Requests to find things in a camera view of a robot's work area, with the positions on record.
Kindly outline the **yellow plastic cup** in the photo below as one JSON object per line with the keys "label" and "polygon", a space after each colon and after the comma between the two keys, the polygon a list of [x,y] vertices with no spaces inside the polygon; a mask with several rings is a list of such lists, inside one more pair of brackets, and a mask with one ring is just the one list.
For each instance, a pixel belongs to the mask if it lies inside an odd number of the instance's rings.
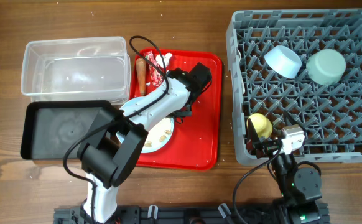
{"label": "yellow plastic cup", "polygon": [[254,113],[249,118],[260,139],[267,139],[272,134],[272,123],[263,114]]}

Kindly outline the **light blue bowl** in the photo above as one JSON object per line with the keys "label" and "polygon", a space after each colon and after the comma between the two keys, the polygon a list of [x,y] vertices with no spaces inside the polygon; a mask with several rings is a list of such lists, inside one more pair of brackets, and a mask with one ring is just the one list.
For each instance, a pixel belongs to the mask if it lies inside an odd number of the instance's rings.
{"label": "light blue bowl", "polygon": [[297,76],[302,61],[290,48],[278,45],[264,55],[268,66],[283,77],[293,79]]}

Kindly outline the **pale green bowl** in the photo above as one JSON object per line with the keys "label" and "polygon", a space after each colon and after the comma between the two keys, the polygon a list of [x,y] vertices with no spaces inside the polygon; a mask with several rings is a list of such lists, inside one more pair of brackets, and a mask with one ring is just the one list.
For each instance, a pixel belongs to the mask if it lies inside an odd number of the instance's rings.
{"label": "pale green bowl", "polygon": [[346,60],[333,49],[321,50],[312,55],[306,64],[308,76],[319,85],[339,82],[346,70]]}

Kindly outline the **white plastic spoon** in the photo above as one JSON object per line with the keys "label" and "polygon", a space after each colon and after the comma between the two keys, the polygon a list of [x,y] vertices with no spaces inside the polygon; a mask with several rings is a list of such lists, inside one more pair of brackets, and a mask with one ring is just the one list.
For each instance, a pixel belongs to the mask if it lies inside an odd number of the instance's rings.
{"label": "white plastic spoon", "polygon": [[[241,61],[241,52],[236,49],[236,56],[237,56],[237,59],[238,59],[238,65],[240,66],[240,61]],[[241,70],[239,68],[239,79],[240,79],[240,82],[241,82],[241,87],[242,87],[242,95],[245,94],[246,92],[246,89],[244,87],[244,82],[243,82],[243,76],[241,74]]]}

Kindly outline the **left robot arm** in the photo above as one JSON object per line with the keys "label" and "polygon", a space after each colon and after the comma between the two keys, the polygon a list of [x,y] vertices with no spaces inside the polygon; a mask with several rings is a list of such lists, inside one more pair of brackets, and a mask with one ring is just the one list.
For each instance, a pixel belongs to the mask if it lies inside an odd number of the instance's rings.
{"label": "left robot arm", "polygon": [[77,150],[89,182],[83,205],[88,223],[105,223],[115,213],[119,186],[136,167],[148,132],[166,116],[192,105],[211,83],[202,63],[190,72],[179,68],[137,103],[121,109],[102,108]]}

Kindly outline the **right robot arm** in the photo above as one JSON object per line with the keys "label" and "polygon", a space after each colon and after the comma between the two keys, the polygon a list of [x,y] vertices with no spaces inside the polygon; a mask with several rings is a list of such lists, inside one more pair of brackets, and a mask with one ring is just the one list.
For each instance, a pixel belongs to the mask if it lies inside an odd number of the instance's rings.
{"label": "right robot arm", "polygon": [[303,128],[293,122],[282,129],[282,136],[271,141],[261,141],[251,119],[248,119],[248,149],[272,166],[272,174],[282,198],[274,202],[279,217],[287,223],[318,223],[321,219],[317,200],[322,197],[319,167],[306,162],[296,162],[293,152],[302,148],[305,141]]}

